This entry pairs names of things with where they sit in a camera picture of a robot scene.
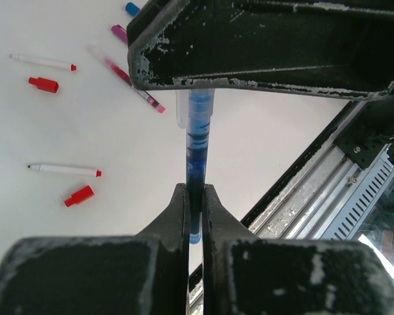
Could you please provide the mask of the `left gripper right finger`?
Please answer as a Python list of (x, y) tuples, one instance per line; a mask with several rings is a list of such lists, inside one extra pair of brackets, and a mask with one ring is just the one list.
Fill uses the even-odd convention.
[(358, 241), (268, 240), (202, 202), (205, 314), (394, 314), (394, 286)]

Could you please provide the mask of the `clear pen cap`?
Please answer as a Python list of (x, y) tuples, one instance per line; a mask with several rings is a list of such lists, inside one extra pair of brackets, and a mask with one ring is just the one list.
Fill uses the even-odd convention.
[(191, 116), (210, 120), (213, 115), (214, 89), (191, 89), (176, 91), (177, 124), (181, 129), (188, 127)]

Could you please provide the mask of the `pink white pen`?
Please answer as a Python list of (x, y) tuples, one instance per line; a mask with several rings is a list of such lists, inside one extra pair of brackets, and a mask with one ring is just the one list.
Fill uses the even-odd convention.
[(123, 43), (128, 44), (126, 30), (119, 24), (111, 27), (111, 32)]

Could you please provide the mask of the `white marker blue end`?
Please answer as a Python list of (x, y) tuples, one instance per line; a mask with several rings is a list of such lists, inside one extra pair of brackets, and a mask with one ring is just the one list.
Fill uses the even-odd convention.
[(139, 11), (140, 11), (140, 8), (139, 8), (136, 4), (134, 4), (134, 3), (132, 3), (132, 2), (128, 2), (128, 3), (125, 5), (125, 11), (126, 11), (126, 13), (127, 13), (129, 16), (131, 16), (131, 17), (136, 17), (136, 15), (138, 15), (138, 13), (139, 13)]

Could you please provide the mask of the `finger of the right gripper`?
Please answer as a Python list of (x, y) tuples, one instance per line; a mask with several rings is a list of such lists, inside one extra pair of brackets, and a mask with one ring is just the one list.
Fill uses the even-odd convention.
[(394, 96), (394, 1), (149, 1), (127, 39), (141, 90)]

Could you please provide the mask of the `white pen blue print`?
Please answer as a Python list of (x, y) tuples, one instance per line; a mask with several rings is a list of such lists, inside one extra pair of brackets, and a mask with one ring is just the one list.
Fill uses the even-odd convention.
[(186, 126), (186, 189), (190, 199), (190, 243), (201, 239), (202, 195), (206, 179), (213, 89), (193, 89), (188, 94)]

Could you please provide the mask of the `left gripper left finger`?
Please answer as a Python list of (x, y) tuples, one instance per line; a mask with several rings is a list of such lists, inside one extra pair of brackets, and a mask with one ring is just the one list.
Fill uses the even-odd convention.
[(188, 314), (189, 197), (134, 236), (36, 237), (0, 263), (0, 314)]

